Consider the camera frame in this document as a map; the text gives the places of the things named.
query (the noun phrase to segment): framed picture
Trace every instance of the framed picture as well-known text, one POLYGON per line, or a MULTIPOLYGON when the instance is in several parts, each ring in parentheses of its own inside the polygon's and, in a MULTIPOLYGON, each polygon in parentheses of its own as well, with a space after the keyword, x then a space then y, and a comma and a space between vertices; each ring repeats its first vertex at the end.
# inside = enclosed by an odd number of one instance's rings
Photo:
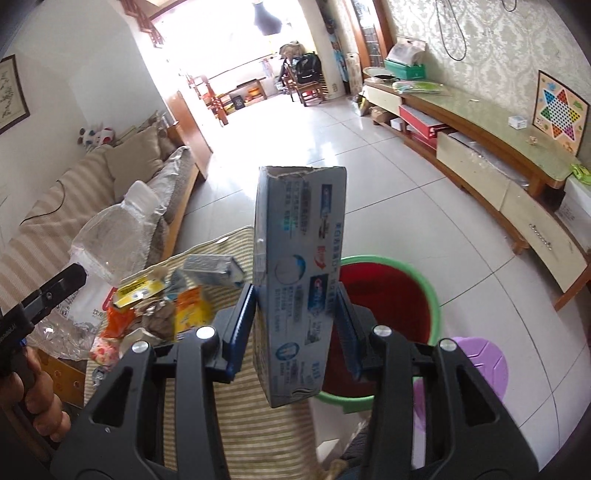
POLYGON ((577 156, 587 127, 589 104, 563 83, 539 71, 534 126, 577 156))
POLYGON ((30 116, 14 55, 0 61, 0 134, 30 116))

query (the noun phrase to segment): chinese checkers board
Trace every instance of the chinese checkers board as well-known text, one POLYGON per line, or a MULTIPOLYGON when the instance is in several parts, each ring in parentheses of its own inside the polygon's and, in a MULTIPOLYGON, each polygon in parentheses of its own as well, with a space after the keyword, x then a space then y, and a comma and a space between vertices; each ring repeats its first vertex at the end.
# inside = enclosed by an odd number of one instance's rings
POLYGON ((589 104, 555 78, 540 70, 534 126, 573 155, 579 153, 589 104))

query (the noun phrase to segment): white box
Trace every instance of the white box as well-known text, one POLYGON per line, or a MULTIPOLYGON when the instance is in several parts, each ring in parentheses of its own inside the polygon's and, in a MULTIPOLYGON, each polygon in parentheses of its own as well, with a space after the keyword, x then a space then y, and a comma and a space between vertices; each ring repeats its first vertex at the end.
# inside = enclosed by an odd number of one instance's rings
POLYGON ((556 212, 585 251, 591 250, 591 186, 574 176, 564 184, 566 195, 556 212))
POLYGON ((516 130, 521 130, 522 128, 527 128, 527 120, 521 115, 510 116, 509 125, 516 130))
POLYGON ((398 130, 399 132, 402 131, 402 128, 404 127, 405 123, 406 122, 400 117, 392 118, 390 120, 390 126, 394 129, 398 130))
POLYGON ((339 280, 344 167, 261 167, 254 284, 255 368, 272 408, 320 392, 339 280))

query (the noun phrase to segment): cardboard box on floor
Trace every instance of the cardboard box on floor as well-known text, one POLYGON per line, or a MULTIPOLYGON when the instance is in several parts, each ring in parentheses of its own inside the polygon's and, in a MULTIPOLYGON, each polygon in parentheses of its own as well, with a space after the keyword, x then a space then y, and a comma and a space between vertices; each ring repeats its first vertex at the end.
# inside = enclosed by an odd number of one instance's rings
POLYGON ((389 124, 391 119, 396 118, 396 115, 394 115, 392 112, 388 112, 387 110, 384 110, 378 106, 371 107, 369 111, 371 120, 380 124, 389 124))

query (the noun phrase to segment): white drawer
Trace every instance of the white drawer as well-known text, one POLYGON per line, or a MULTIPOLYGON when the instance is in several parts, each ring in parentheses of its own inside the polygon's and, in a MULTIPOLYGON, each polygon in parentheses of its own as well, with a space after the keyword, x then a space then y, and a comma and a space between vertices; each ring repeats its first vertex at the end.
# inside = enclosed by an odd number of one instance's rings
POLYGON ((437 159, 469 183, 495 209, 501 209, 510 180, 477 152, 439 132, 437 159))
POLYGON ((402 105, 402 97, 394 95, 393 93, 384 92, 383 90, 367 86, 365 98, 368 102, 392 112, 394 115, 400 116, 400 105, 402 105))
POLYGON ((501 213, 519 230, 567 291, 587 262, 563 228, 519 185, 510 182, 501 213))

